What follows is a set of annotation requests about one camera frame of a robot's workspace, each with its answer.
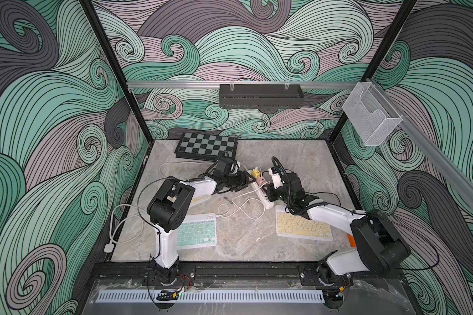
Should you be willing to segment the white power strip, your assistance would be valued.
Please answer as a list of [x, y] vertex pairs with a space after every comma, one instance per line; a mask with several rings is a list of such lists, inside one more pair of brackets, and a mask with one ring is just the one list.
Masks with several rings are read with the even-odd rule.
[[250, 182], [250, 186], [252, 187], [252, 189], [256, 193], [258, 199], [263, 204], [265, 209], [273, 209], [275, 207], [275, 203], [270, 202], [267, 195], [266, 195], [266, 193], [265, 193], [265, 189], [266, 189], [267, 185], [269, 184], [269, 182], [267, 181], [264, 185], [258, 186], [256, 184], [256, 179], [253, 178], [253, 176], [252, 176], [252, 170], [253, 169], [248, 169], [247, 170], [247, 173], [251, 177], [251, 179], [248, 180]]

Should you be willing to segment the green wireless keyboard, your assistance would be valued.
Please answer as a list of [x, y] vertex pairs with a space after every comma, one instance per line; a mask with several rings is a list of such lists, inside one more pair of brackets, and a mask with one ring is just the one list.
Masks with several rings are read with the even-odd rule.
[[187, 215], [177, 229], [177, 249], [208, 248], [217, 242], [214, 213]]

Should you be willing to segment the pink charger adapter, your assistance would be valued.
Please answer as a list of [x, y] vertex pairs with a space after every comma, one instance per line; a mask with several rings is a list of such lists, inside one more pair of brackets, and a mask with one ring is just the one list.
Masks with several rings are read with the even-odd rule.
[[258, 186], [264, 185], [266, 182], [267, 182], [267, 181], [266, 181], [266, 179], [265, 179], [264, 177], [257, 177], [257, 178], [256, 178], [256, 184], [257, 184]]

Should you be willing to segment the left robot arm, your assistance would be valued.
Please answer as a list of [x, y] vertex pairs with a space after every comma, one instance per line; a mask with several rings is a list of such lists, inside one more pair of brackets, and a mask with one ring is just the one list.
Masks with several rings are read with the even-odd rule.
[[177, 229], [190, 207], [214, 194], [238, 192], [256, 179], [232, 157], [220, 157], [196, 178], [166, 177], [148, 203], [147, 214], [156, 228], [155, 272], [165, 282], [173, 282], [179, 270]]

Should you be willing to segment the yellow keyboard right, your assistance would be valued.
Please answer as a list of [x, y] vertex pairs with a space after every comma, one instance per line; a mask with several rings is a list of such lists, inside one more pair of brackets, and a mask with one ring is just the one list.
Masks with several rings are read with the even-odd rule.
[[307, 220], [285, 211], [285, 206], [275, 206], [277, 236], [316, 241], [333, 241], [331, 227], [326, 223]]

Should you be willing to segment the yellow keyboard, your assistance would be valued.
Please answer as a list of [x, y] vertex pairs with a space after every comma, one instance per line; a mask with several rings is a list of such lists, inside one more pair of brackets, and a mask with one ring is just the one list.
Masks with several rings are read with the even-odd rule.
[[211, 194], [199, 194], [196, 196], [193, 196], [193, 199], [191, 200], [190, 207], [196, 206], [202, 202], [205, 202], [211, 198]]
[[275, 206], [277, 236], [316, 241], [333, 241], [331, 227], [326, 223], [307, 220], [285, 211], [285, 206]]

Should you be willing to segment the yellow keyboard left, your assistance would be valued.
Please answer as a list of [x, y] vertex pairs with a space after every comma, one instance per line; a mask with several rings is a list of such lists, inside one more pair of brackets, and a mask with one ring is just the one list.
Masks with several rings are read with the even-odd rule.
[[196, 196], [193, 196], [193, 199], [191, 200], [190, 207], [196, 206], [202, 202], [205, 202], [211, 198], [211, 194], [199, 194]]

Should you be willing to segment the yellow charger adapter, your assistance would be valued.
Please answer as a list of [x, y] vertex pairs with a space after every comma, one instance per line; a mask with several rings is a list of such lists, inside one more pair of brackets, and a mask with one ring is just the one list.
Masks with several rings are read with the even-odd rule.
[[261, 176], [261, 172], [258, 169], [253, 169], [252, 170], [252, 176], [253, 176], [253, 178], [256, 179], [256, 178]]

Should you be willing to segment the black chessboard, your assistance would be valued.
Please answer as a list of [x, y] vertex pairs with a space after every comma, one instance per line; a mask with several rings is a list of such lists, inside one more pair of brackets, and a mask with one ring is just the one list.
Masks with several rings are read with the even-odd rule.
[[174, 151], [177, 158], [216, 161], [221, 155], [234, 158], [238, 139], [233, 136], [184, 133]]

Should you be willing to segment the orange red tool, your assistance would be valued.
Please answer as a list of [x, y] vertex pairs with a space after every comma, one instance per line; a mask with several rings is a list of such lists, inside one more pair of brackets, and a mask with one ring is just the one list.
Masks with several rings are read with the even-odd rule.
[[347, 234], [347, 237], [348, 237], [350, 246], [352, 248], [355, 248], [356, 247], [356, 241], [355, 241], [354, 237], [349, 235], [349, 234]]

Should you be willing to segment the black wall tray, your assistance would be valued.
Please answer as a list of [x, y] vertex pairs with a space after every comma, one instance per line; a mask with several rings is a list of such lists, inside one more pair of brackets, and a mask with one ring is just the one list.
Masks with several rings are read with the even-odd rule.
[[219, 86], [219, 105], [224, 109], [298, 109], [304, 99], [299, 85], [242, 83]]

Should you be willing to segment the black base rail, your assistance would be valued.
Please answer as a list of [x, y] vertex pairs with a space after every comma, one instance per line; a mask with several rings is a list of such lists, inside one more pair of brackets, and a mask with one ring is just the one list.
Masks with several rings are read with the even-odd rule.
[[327, 264], [319, 261], [181, 261], [176, 280], [168, 283], [159, 277], [155, 264], [150, 262], [103, 262], [97, 263], [88, 279], [86, 288], [94, 284], [128, 282], [156, 287], [208, 286], [216, 281], [237, 280], [291, 280], [302, 285], [321, 287], [323, 280], [348, 284], [349, 279], [403, 279], [404, 274], [393, 270], [385, 276], [371, 272], [351, 272], [345, 279], [327, 270]]

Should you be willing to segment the clear plastic wall bin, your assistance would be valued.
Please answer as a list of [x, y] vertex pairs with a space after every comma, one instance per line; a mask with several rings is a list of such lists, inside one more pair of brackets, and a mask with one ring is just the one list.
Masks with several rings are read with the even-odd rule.
[[342, 106], [365, 146], [379, 146], [403, 121], [381, 86], [360, 81]]

